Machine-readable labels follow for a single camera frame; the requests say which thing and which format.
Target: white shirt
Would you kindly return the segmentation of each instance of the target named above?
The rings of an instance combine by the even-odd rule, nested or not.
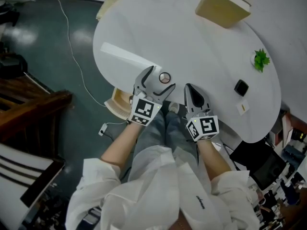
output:
[[[202,160],[188,152],[153,146],[133,160],[127,183],[120,169],[85,159],[83,177],[69,203],[66,228],[75,230],[87,211],[101,207],[95,230],[167,230],[179,209],[193,230],[258,230],[248,195],[248,171],[231,171],[211,182]]]

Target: small white card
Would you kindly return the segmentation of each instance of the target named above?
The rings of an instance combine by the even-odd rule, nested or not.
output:
[[[243,100],[241,102],[239,102],[237,105],[236,105],[239,113],[240,113],[240,116],[242,116],[244,113],[246,113],[248,110],[249,110],[249,105],[248,105],[248,102],[247,100]]]

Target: person's arm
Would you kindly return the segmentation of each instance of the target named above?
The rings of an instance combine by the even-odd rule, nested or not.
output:
[[[198,141],[197,145],[211,180],[211,194],[227,205],[230,217],[238,229],[258,230],[259,220],[248,199],[249,172],[231,171],[211,141]]]
[[[66,229],[76,229],[86,212],[100,205],[101,200],[113,188],[120,185],[120,171],[125,165],[141,128],[140,125],[131,123],[109,146],[101,159],[84,160],[83,176],[69,202]]]
[[[210,180],[224,172],[231,171],[228,163],[215,149],[210,140],[200,140],[197,142],[197,146]]]
[[[117,165],[122,170],[141,129],[142,125],[133,122],[128,125],[104,154],[102,154],[101,160]]]

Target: white wall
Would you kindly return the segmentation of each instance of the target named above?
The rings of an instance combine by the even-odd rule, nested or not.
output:
[[[246,22],[267,48],[279,77],[282,100],[307,122],[307,0],[247,0]]]

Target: small green plant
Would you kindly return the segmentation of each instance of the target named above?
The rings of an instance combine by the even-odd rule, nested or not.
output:
[[[255,68],[261,72],[263,72],[264,65],[268,65],[270,62],[270,58],[267,57],[267,54],[264,52],[264,50],[259,49],[259,51],[256,51],[255,56]]]

